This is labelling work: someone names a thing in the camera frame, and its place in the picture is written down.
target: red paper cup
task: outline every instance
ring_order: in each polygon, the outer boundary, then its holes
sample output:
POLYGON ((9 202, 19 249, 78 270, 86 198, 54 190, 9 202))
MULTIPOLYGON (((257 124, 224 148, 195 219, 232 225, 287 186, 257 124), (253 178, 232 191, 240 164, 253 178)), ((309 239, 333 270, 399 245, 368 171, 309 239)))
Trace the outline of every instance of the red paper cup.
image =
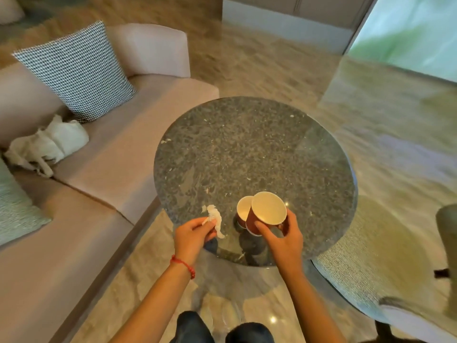
POLYGON ((246 219, 246 228, 254 236, 261 236, 255 221, 269 227, 279 226, 287 218, 287 208, 283 200, 272 192, 262 191, 254 195, 246 219))
POLYGON ((246 228, 246 219, 248 219, 253 197, 254 196, 244 196, 236 205, 236 221, 243 229, 246 228))

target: red bracelet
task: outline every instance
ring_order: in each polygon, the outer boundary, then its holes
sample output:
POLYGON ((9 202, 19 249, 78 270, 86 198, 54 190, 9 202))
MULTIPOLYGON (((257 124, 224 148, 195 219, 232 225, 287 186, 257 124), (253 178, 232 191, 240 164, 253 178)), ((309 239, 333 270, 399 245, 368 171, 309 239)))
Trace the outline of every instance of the red bracelet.
POLYGON ((172 262, 175 262, 175 263, 181 263, 183 264, 184 266, 187 267, 187 269, 189 270, 189 272, 191 273, 191 279, 195 278, 195 270, 189 266, 188 264, 186 264, 184 261, 180 260, 180 259, 177 259, 174 255, 172 255, 171 257, 171 260, 170 260, 170 264, 172 262))

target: chair armrest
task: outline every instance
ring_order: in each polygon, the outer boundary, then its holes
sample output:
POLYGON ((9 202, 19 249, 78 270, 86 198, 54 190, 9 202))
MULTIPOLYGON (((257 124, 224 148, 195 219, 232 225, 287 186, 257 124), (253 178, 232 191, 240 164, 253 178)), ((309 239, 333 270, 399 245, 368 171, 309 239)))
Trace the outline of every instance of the chair armrest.
POLYGON ((154 24, 125 24, 106 29, 125 74, 191 76, 187 36, 154 24))

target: teal pillow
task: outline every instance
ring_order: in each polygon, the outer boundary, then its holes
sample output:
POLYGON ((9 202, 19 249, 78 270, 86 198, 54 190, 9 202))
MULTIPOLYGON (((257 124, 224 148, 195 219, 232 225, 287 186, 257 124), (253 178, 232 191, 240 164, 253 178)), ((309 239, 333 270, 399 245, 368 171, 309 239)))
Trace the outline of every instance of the teal pillow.
POLYGON ((33 232, 50 221, 32 204, 0 158, 0 246, 33 232))

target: checkered pillow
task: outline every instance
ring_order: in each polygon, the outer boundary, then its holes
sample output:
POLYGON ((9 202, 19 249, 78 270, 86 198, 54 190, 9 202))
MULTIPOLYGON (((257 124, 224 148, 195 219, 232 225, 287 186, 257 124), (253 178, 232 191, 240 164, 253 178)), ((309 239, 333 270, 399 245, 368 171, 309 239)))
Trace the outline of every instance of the checkered pillow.
POLYGON ((101 21, 13 55, 49 86, 80 122, 96 120, 136 93, 101 21))

